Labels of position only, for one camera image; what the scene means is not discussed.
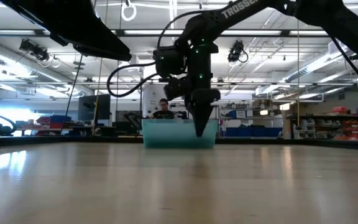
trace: ceiling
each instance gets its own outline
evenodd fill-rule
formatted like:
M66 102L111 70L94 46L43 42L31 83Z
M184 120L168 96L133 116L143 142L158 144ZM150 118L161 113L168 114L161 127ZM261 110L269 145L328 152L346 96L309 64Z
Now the ceiling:
M153 1L136 1L132 0L131 4L136 6L136 15L131 21L125 21L121 17L121 3L122 1L114 0L97 0L96 13L101 20L111 30L146 30L146 29L163 29L169 21L176 15L198 10L200 1L203 3L203 9L217 9L224 7L229 1L225 0L153 0ZM344 1L347 7L358 15L358 0ZM125 9L126 17L130 17L133 10L131 8ZM174 29L184 29L187 20L190 17L185 17L175 22ZM0 30L35 30L40 29L37 25L32 24L24 19L11 9L0 4ZM231 29L240 30L316 30L319 27L306 25L298 22L294 17L288 17L273 9L265 9L256 15L234 25ZM33 43L38 44L48 49L48 53L54 55L59 59L58 61L51 61L42 63L47 66L47 69L59 75L66 77L68 80L73 80L76 65L75 61L79 61L80 54L76 53L71 45L62 47L60 44L49 39L47 35L31 36L31 35L0 35L0 46L9 52L21 55L34 63L34 68L37 68L37 61L30 55L24 55L19 50L22 39L29 39ZM151 58L151 52L155 50L157 45L157 36L149 37L131 37L122 36L121 40L130 48L131 54L134 58L139 59L139 62L146 62L147 58ZM162 45L172 45L174 37L164 37ZM247 63L239 63L234 67L227 61L227 56L230 48L236 40L243 41L246 52L249 54ZM219 53L212 55L212 71L214 73L213 81L218 78L224 79L225 82L279 82L290 74L290 71L297 70L305 64L319 59L328 50L328 44L331 39L329 37L219 37L214 42L219 47ZM78 77L79 82L84 82L87 78L92 78L94 82L98 81L99 74L101 75L100 89L106 89L106 80L108 75L117 68L120 62L110 59L84 57L82 66ZM344 74L338 76L330 82L351 82L354 75L350 75L349 67L344 64L342 57L338 57L334 62L327 64L321 68L314 70L312 73L303 76L300 82L317 83L320 80L337 74L339 72ZM153 68L148 68L144 72L144 76L153 73ZM142 72L139 70L126 70L120 73L119 82L138 82ZM12 77L4 79L0 77L0 82L11 81ZM119 89L131 88L133 85L119 85ZM234 85L224 85L223 89L231 89ZM258 87L265 87L256 83L255 85L239 85L236 90L256 90ZM268 93L280 95L282 93L289 94L293 92L294 88L291 86L277 86L272 88ZM95 85L85 85L92 91L97 89ZM311 91L311 88L305 87L304 90Z

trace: person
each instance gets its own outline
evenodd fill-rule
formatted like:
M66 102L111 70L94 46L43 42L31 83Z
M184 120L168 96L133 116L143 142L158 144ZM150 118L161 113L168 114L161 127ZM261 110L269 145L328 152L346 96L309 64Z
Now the person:
M175 116L175 113L168 110L168 105L169 105L168 100L165 98L162 98L160 100L161 110L154 112L150 118L152 118L152 119L173 119Z

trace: black robotic arm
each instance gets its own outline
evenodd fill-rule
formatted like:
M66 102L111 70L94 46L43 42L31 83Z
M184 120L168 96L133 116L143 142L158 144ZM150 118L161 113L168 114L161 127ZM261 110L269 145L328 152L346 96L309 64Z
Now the black robotic arm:
M157 73L163 77L183 73L187 67L187 76L171 77L164 90L168 100L185 96L197 136L203 134L212 112L211 103L220 100L219 91L211 89L211 54L218 52L213 41L226 29L267 7L322 27L328 35L358 54L358 16L348 10L342 0L238 0L191 18L175 45L157 49L154 59Z

